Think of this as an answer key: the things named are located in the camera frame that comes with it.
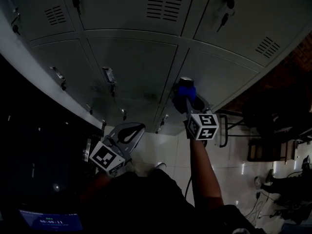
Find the tiled floor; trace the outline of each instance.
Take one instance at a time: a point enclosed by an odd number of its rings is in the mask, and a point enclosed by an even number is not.
[[[237,122],[237,120],[232,118],[232,121],[229,120],[229,122]],[[108,134],[111,130],[111,127],[106,127],[105,134]],[[238,126],[231,129],[230,132],[235,135],[249,135],[252,131]],[[296,158],[296,161],[289,160],[286,165],[284,161],[248,162],[249,140],[248,137],[229,137],[227,146],[219,148],[219,132],[217,137],[212,141],[208,141],[206,146],[221,187],[224,203],[236,205],[243,215],[248,214],[256,202],[256,188],[254,186],[256,176],[266,177],[269,169],[274,168],[275,177],[286,177],[292,172],[301,170],[302,160],[307,155],[312,157],[312,144],[303,144],[297,150],[296,156],[298,158]],[[177,182],[183,194],[185,193],[191,176],[189,140],[186,138],[185,132],[177,136],[145,133],[131,156],[135,171],[139,176],[145,176],[159,162],[166,163],[167,174]],[[188,190],[187,201],[194,204],[192,183]],[[273,202],[270,199],[267,201],[263,194],[261,194],[258,202],[262,202],[262,204],[258,205],[258,208],[262,208],[262,210],[259,210],[257,214],[251,214],[248,220],[258,228],[263,228],[268,234],[278,233],[284,222],[282,219],[278,217],[257,218],[258,214],[260,216],[271,214],[274,210]]]

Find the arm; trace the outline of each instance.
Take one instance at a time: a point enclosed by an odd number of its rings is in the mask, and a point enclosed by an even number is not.
[[[191,172],[195,206],[211,210],[223,205],[218,180],[200,140],[190,140]]]

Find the locker vent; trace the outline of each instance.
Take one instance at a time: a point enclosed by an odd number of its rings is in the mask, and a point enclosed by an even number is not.
[[[152,100],[152,101],[157,100],[157,95],[155,94],[143,93],[143,97],[144,99],[147,99],[147,100]]]
[[[148,0],[146,17],[176,21],[182,0]]]
[[[99,93],[101,92],[101,88],[100,87],[96,87],[96,86],[89,86],[90,90],[92,92],[95,92],[95,93]]]
[[[60,6],[53,7],[52,9],[45,10],[44,12],[50,25],[66,22],[62,8]]]
[[[279,50],[279,48],[280,46],[276,42],[272,41],[268,37],[265,37],[255,50],[265,57],[271,58]]]

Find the sneaker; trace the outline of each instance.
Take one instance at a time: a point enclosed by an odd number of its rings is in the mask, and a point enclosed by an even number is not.
[[[160,169],[165,172],[167,169],[167,165],[165,163],[160,163],[154,169]]]
[[[262,185],[262,181],[261,181],[260,177],[254,178],[254,184],[255,184],[255,187],[257,188],[257,190],[260,190],[261,185]]]
[[[273,172],[274,172],[273,169],[270,169],[270,170],[269,170],[269,174],[267,175],[267,178],[265,179],[265,182],[266,182],[266,183],[271,182],[271,178],[273,178]]]

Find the timer display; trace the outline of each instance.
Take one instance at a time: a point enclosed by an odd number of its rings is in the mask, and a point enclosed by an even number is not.
[[[19,210],[26,223],[34,230],[81,231],[77,214],[45,214]]]

